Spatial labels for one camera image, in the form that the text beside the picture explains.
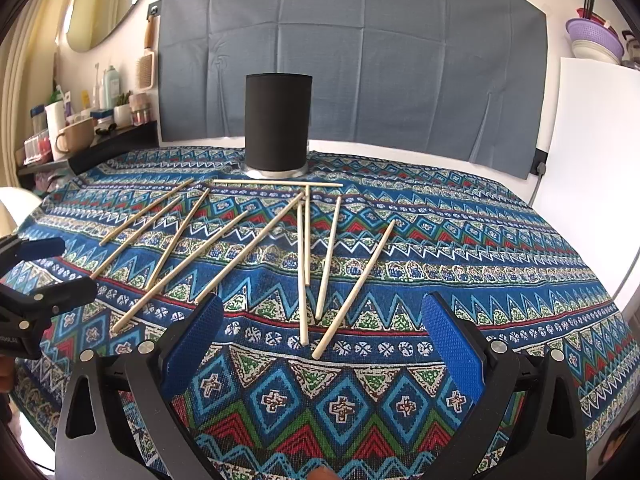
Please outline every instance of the white plant pot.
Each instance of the white plant pot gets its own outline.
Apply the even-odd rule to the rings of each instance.
[[[131,126],[131,106],[116,106],[113,109],[113,120],[115,121],[118,128],[126,128],[127,126]]]

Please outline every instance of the wooden stick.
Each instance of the wooden stick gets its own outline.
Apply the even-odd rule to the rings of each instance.
[[[269,184],[272,186],[312,186],[312,187],[342,187],[339,182],[312,182],[310,180],[243,180],[239,178],[216,178],[214,184]]]
[[[311,285],[311,188],[305,192],[305,285]]]
[[[367,266],[362,271],[362,274],[358,278],[358,281],[356,282],[356,284],[353,285],[351,292],[347,296],[347,299],[344,300],[344,303],[340,307],[338,314],[335,315],[335,318],[332,321],[331,325],[322,336],[322,339],[318,343],[318,346],[316,347],[314,352],[311,354],[311,356],[314,359],[319,359],[322,356],[322,354],[324,353],[324,350],[329,345],[329,342],[331,341],[332,337],[337,332],[338,327],[342,323],[342,320],[347,315],[347,311],[349,310],[349,307],[351,306],[353,301],[356,299],[356,296],[358,295],[360,289],[362,288],[362,285],[364,285],[364,282],[367,281],[367,278],[369,277],[371,269],[373,269],[373,266],[376,264],[376,261],[378,260],[378,257],[380,256],[380,253],[382,252],[382,249],[384,248],[386,241],[391,235],[391,231],[394,230],[395,225],[396,225],[396,221],[392,220],[389,226],[386,228],[385,233],[382,235],[382,238],[380,239],[378,245],[376,246],[376,250],[373,251],[373,254],[370,257],[369,262],[367,263]]]
[[[199,248],[197,248],[193,253],[187,256],[183,261],[175,267],[174,270],[169,272],[162,280],[157,282],[151,289],[149,289],[148,293],[146,293],[142,298],[140,298],[134,306],[132,306],[128,312],[122,316],[116,324],[113,325],[113,333],[118,333],[123,327],[133,318],[136,313],[144,307],[148,301],[154,297],[158,292],[162,291],[162,288],[169,283],[172,279],[174,279],[182,270],[188,266],[193,260],[195,260],[198,256],[200,256],[204,251],[209,249],[214,243],[216,243],[223,235],[229,231],[234,225],[236,225],[239,221],[241,221],[245,216],[249,214],[248,211],[244,211],[242,214],[236,216],[231,222],[223,225],[216,231],[216,233],[211,236],[206,242],[204,242]]]
[[[282,211],[274,216],[274,218],[267,225],[265,225],[265,227],[262,228],[262,231],[260,231],[256,235],[256,237],[249,244],[247,244],[247,246],[242,249],[242,251],[238,253],[238,256],[236,256],[233,260],[226,264],[226,267],[219,273],[217,273],[216,277],[213,278],[213,280],[211,280],[209,284],[204,288],[204,290],[198,295],[198,297],[196,298],[196,303],[200,303],[202,300],[204,300],[207,294],[209,294],[214,288],[216,288],[218,284],[224,279],[224,277],[228,275],[228,273],[230,273],[237,264],[239,264],[246,258],[247,254],[254,250],[254,247],[260,243],[260,241],[267,235],[269,231],[271,231],[271,229],[275,227],[275,225],[280,220],[282,220],[284,215],[286,215],[295,207],[295,205],[298,203],[298,200],[302,199],[304,195],[304,193],[298,193],[293,198],[293,200],[291,200],[286,206],[284,206],[282,208]]]
[[[306,326],[306,288],[304,271],[304,233],[302,230],[302,202],[298,201],[298,311],[300,313],[300,344],[309,344],[309,330]]]
[[[174,237],[171,239],[169,246],[164,250],[164,253],[162,253],[162,256],[160,256],[160,259],[156,263],[154,272],[151,273],[151,276],[149,277],[148,282],[146,282],[145,290],[148,291],[152,286],[154,286],[154,283],[156,282],[156,279],[158,278],[158,274],[160,274],[162,267],[164,267],[164,264],[168,260],[170,254],[175,249],[176,245],[178,244],[178,241],[180,241],[180,236],[182,236],[182,233],[189,225],[189,222],[191,222],[193,215],[195,215],[198,209],[200,209],[200,205],[209,194],[209,191],[210,191],[209,188],[204,190],[204,193],[200,195],[200,198],[195,203],[195,205],[191,208],[191,211],[189,211],[189,214],[187,215],[187,217],[182,221],[182,224],[180,225],[178,230],[175,232]]]
[[[90,276],[92,280],[95,280],[98,276],[100,276],[103,272],[104,269],[106,269],[107,267],[109,267],[109,265],[111,264],[111,262],[113,260],[115,260],[118,255],[124,251],[124,249],[126,249],[127,247],[129,247],[133,242],[135,242],[138,237],[145,232],[147,229],[149,229],[156,220],[158,220],[162,215],[164,215],[164,213],[166,213],[167,211],[169,211],[170,209],[173,209],[178,202],[182,201],[182,197],[179,196],[178,198],[176,198],[175,200],[173,200],[170,204],[164,206],[160,211],[158,211],[155,215],[153,215],[149,220],[147,220],[140,229],[138,229],[136,232],[134,232],[132,235],[129,236],[129,238],[127,238],[126,240],[123,241],[123,243],[120,245],[120,247],[118,247],[115,251],[113,251],[113,253],[111,253],[111,256],[109,256],[106,260],[104,260],[102,262],[102,264],[100,265],[100,267],[98,267],[97,269],[94,270],[94,272],[92,273],[92,275]]]
[[[107,243],[109,240],[111,240],[112,238],[115,238],[116,236],[118,236],[121,232],[124,231],[124,229],[126,229],[127,227],[129,227],[131,224],[133,224],[133,222],[135,222],[138,218],[140,218],[144,213],[146,213],[147,211],[155,208],[159,203],[161,203],[165,198],[169,198],[172,194],[177,193],[178,191],[180,191],[183,187],[188,186],[191,182],[193,182],[192,178],[188,178],[187,180],[185,180],[183,183],[181,183],[179,186],[174,187],[171,191],[167,191],[164,195],[162,195],[160,198],[157,198],[156,200],[154,200],[151,204],[149,204],[148,206],[146,206],[144,209],[141,209],[140,211],[138,211],[135,215],[133,215],[131,218],[129,218],[129,220],[127,220],[126,222],[124,222],[124,224],[119,225],[118,227],[116,227],[114,230],[112,230],[108,235],[106,235],[102,240],[100,240],[99,245],[103,246],[105,243]]]
[[[324,268],[322,269],[322,280],[320,281],[320,292],[318,293],[318,303],[316,304],[316,319],[322,319],[324,300],[326,298],[326,288],[329,285],[329,272],[331,270],[331,257],[334,255],[335,232],[338,228],[338,217],[340,216],[340,204],[342,196],[338,196],[335,201],[334,220],[331,222],[331,233],[326,247],[326,257],[324,258]]]

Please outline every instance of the purple basket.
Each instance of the purple basket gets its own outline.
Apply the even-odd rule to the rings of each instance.
[[[566,31],[571,41],[588,40],[609,50],[618,60],[622,59],[625,49],[618,37],[608,28],[584,18],[573,18],[566,22]]]

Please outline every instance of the potted plant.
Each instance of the potted plant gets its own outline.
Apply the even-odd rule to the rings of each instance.
[[[126,94],[120,94],[116,98],[116,105],[113,107],[113,120],[117,128],[131,126],[131,106],[129,106],[131,94],[132,92],[129,90]]]

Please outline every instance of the blue gripper pad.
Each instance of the blue gripper pad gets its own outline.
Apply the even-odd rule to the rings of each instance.
[[[53,258],[65,252],[65,241],[62,238],[43,238],[42,240],[24,241],[18,248],[19,260],[32,262],[43,258]]]
[[[422,323],[462,394],[478,402],[484,391],[482,360],[453,320],[455,314],[446,308],[433,295],[425,295]]]
[[[223,313],[220,298],[215,294],[209,294],[201,309],[196,309],[186,320],[178,321],[189,323],[189,326],[162,363],[162,398],[171,400],[187,389],[209,346],[216,338]]]

